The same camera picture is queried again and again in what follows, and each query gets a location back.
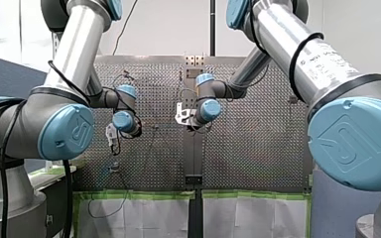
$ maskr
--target label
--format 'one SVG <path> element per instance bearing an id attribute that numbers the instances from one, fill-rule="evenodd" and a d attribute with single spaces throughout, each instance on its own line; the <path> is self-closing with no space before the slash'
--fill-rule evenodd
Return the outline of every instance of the label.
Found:
<path id="1" fill-rule="evenodd" d="M 317 44 L 320 50 L 299 59 L 302 71 L 315 83 L 328 86 L 333 80 L 346 81 L 358 70 L 352 67 L 326 43 Z"/>

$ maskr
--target robotic arm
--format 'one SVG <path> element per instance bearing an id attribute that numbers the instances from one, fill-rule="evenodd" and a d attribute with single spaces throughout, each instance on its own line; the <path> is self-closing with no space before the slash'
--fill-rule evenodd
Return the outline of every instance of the robotic arm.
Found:
<path id="1" fill-rule="evenodd" d="M 239 91 L 233 84 L 248 85 L 269 58 L 274 60 L 299 100 L 309 105 L 309 146 L 318 165 L 342 184 L 381 191 L 381 74 L 361 73 L 347 62 L 322 34 L 309 30 L 307 13 L 306 0 L 230 0 L 228 26 L 261 46 L 229 87 Z M 214 120 L 220 113 L 215 98 L 229 96 L 224 87 L 212 75 L 200 75 L 198 99 L 205 102 L 187 123 L 203 126 Z"/>
<path id="2" fill-rule="evenodd" d="M 70 160 L 83 153 L 94 132 L 90 107 L 113 109 L 117 130 L 130 137 L 141 134 L 135 88 L 102 87 L 93 68 L 103 32 L 121 17 L 120 2 L 69 0 L 65 5 L 43 0 L 42 7 L 51 31 L 59 36 L 63 32 L 46 81 L 27 100 L 0 97 L 0 157 L 6 148 L 9 195 L 3 197 L 0 173 L 0 224 L 2 213 L 8 213 L 9 237 L 46 236 L 46 198 L 33 191 L 24 159 Z M 3 200 L 8 201 L 7 212 L 2 212 Z"/>
<path id="3" fill-rule="evenodd" d="M 113 108 L 114 125 L 124 133 L 137 136 L 141 130 L 135 120 L 135 88 L 103 88 L 93 68 L 100 38 L 116 19 L 99 1 L 70 0 L 66 10 L 69 20 L 52 69 L 45 83 L 31 91 L 11 133 L 11 158 L 52 161 L 80 155 L 93 135 L 89 107 Z M 16 107 L 0 115 L 0 142 Z"/>

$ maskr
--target metal pegboard wall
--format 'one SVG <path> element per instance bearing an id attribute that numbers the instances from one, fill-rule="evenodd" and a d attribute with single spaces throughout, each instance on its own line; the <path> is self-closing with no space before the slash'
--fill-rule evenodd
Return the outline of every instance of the metal pegboard wall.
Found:
<path id="1" fill-rule="evenodd" d="M 205 70 L 227 80 L 237 66 L 207 63 Z M 244 99 L 221 101 L 222 114 L 204 140 L 204 188 L 306 191 L 312 171 L 305 155 L 307 109 L 291 104 L 292 95 L 287 78 L 271 63 Z"/>
<path id="2" fill-rule="evenodd" d="M 119 189 L 124 188 L 123 180 L 132 189 L 184 189 L 184 128 L 175 122 L 183 65 L 111 58 L 116 59 L 120 63 L 97 63 L 96 71 L 103 86 L 136 86 L 136 111 L 143 123 L 143 134 L 133 140 L 121 139 L 121 154 L 113 157 L 105 137 L 112 112 L 94 110 L 95 135 L 75 175 L 76 189 Z M 124 70 L 135 79 L 122 76 Z M 108 168 L 114 162 L 119 163 L 120 172 L 111 174 Z"/>

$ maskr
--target cable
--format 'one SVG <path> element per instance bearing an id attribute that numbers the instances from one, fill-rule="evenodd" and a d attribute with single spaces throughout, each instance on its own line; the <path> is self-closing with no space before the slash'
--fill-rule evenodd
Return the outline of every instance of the cable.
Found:
<path id="1" fill-rule="evenodd" d="M 122 102 L 122 103 L 126 106 L 126 109 L 127 109 L 127 110 L 130 110 L 130 111 L 136 116 L 136 112 L 135 112 L 135 110 L 132 109 L 132 107 L 129 106 L 129 105 L 123 100 L 122 95 L 120 95 L 120 93 L 119 93 L 118 90 L 116 90 L 116 89 L 114 89 L 114 88 L 110 88 L 110 87 L 105 87 L 105 86 L 103 86 L 103 88 L 108 89 L 108 90 L 111 90 L 111 91 L 113 91 L 114 93 L 116 93 L 117 99 L 118 99 L 120 102 Z"/>
<path id="2" fill-rule="evenodd" d="M 20 115 L 21 109 L 26 104 L 27 101 L 22 101 L 18 104 L 15 109 L 14 115 L 8 125 L 8 129 L 5 132 L 4 140 L 1 147 L 1 180 L 2 180 L 2 222 L 1 222 L 1 238 L 7 237 L 7 227 L 8 227 L 8 180 L 6 176 L 6 149 L 8 146 L 9 138 L 11 136 L 12 130 L 14 129 L 15 123 L 17 122 L 18 116 Z"/>
<path id="3" fill-rule="evenodd" d="M 254 1 L 255 0 L 250 0 L 250 31 L 252 31 L 252 38 L 253 41 L 255 41 L 256 47 L 258 47 L 259 51 L 261 51 L 265 55 L 269 55 L 267 51 L 265 51 L 264 48 L 262 48 L 260 41 L 258 41 L 258 38 L 256 37 L 255 34 L 255 13 L 253 12 L 253 7 L 254 7 Z"/>
<path id="4" fill-rule="evenodd" d="M 108 215 L 104 215 L 104 216 L 93 215 L 92 212 L 91 212 L 91 202 L 94 201 L 94 198 L 92 198 L 92 194 L 91 194 L 91 200 L 88 202 L 88 207 L 87 207 L 88 215 L 89 216 L 91 216 L 94 219 L 107 218 L 109 216 L 112 216 L 112 215 L 116 214 L 117 212 L 119 212 L 123 208 L 123 205 L 125 204 L 126 198 L 128 197 L 128 194 L 129 194 L 129 188 L 126 185 L 124 177 L 121 174 L 119 174 L 119 175 L 120 175 L 120 179 L 122 180 L 123 187 L 125 187 L 125 190 L 126 190 L 125 194 L 124 194 L 124 197 L 123 197 L 123 201 L 120 203 L 119 208 L 117 208 L 115 211 L 113 211 L 112 213 L 110 213 Z"/>
<path id="5" fill-rule="evenodd" d="M 72 89 L 77 91 L 85 100 L 89 103 L 89 98 L 79 87 L 77 87 L 73 82 L 66 78 L 66 76 L 54 65 L 52 60 L 48 61 L 49 66 L 60 76 L 60 78 Z"/>
<path id="6" fill-rule="evenodd" d="M 305 46 L 310 42 L 311 40 L 314 39 L 322 39 L 323 40 L 324 36 L 322 33 L 313 33 L 310 36 L 308 36 L 304 41 L 300 42 L 299 46 L 297 47 L 295 53 L 292 56 L 292 60 L 290 61 L 290 68 L 289 68 L 289 81 L 290 81 L 290 86 L 292 87 L 293 92 L 296 94 L 296 96 L 299 98 L 299 100 L 305 102 L 303 99 L 302 95 L 299 93 L 296 87 L 296 80 L 295 80 L 295 70 L 296 70 L 296 64 L 297 64 L 297 59 L 302 52 L 302 50 L 305 48 Z"/>
<path id="7" fill-rule="evenodd" d="M 119 40 L 123 36 L 123 33 L 125 32 L 126 26 L 128 25 L 128 22 L 129 22 L 129 18 L 131 18 L 132 13 L 134 12 L 134 9 L 135 9 L 135 6 L 137 5 L 137 3 L 138 3 L 138 0 L 135 0 L 134 5 L 132 5 L 131 11 L 129 12 L 128 17 L 126 18 L 125 25 L 123 25 L 122 32 L 120 32 L 119 36 L 117 37 L 116 47 L 114 48 L 114 51 L 112 53 L 113 56 L 114 56 L 114 54 L 116 54 L 117 47 L 119 46 Z"/>
<path id="8" fill-rule="evenodd" d="M 72 202 L 72 177 L 70 174 L 69 161 L 63 161 L 64 176 L 66 177 L 66 215 L 63 227 L 63 238 L 69 238 L 70 228 L 72 225 L 72 213 L 73 213 L 73 202 Z"/>
<path id="9" fill-rule="evenodd" d="M 122 202 L 120 203 L 120 206 L 119 208 L 117 208 L 115 211 L 113 211 L 112 213 L 110 214 L 107 214 L 107 215 L 103 215 L 103 216 L 96 216 L 96 215 L 93 215 L 92 212 L 91 212 L 91 202 L 94 201 L 94 199 L 92 198 L 92 194 L 91 194 L 91 200 L 88 202 L 88 215 L 91 216 L 92 218 L 94 219 L 102 219 L 102 218 L 107 218 L 107 217 L 110 217 L 114 214 L 116 214 L 117 212 L 119 212 L 122 208 L 123 208 L 123 205 L 125 204 L 125 201 L 126 201 L 126 198 L 128 197 L 128 193 L 129 193 L 129 190 L 127 189 L 124 193 L 124 196 L 123 196 L 123 200 Z"/>
<path id="10" fill-rule="evenodd" d="M 117 152 L 114 151 L 113 145 L 110 146 L 110 150 L 111 150 L 113 156 L 119 156 L 121 153 L 119 133 L 120 133 L 120 131 L 116 130 Z"/>

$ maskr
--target green tape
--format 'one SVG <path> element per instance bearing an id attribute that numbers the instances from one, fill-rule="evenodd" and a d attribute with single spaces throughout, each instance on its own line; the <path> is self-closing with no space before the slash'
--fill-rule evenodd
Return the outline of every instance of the green tape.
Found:
<path id="1" fill-rule="evenodd" d="M 52 176 L 59 176 L 64 175 L 64 168 L 53 168 L 45 172 L 45 169 L 41 169 L 38 171 L 34 171 L 29 173 L 30 176 L 36 176 L 36 175 L 52 175 Z"/>
<path id="2" fill-rule="evenodd" d="M 78 237 L 78 225 L 79 225 L 79 205 L 81 200 L 78 197 L 73 197 L 73 236 Z"/>
<path id="3" fill-rule="evenodd" d="M 81 191 L 75 192 L 74 196 L 79 200 L 101 200 L 101 199 L 123 199 L 125 190 L 105 190 L 105 191 Z M 194 199 L 193 191 L 133 191 L 129 190 L 127 197 L 130 200 L 190 200 Z"/>
<path id="4" fill-rule="evenodd" d="M 308 208 L 306 211 L 306 237 L 311 238 L 311 215 L 312 215 L 312 197 L 310 194 L 307 194 L 308 198 Z"/>
<path id="5" fill-rule="evenodd" d="M 269 198 L 281 200 L 308 200 L 305 194 L 300 193 L 279 193 L 274 191 L 251 191 L 251 190 L 204 190 L 203 198 Z"/>

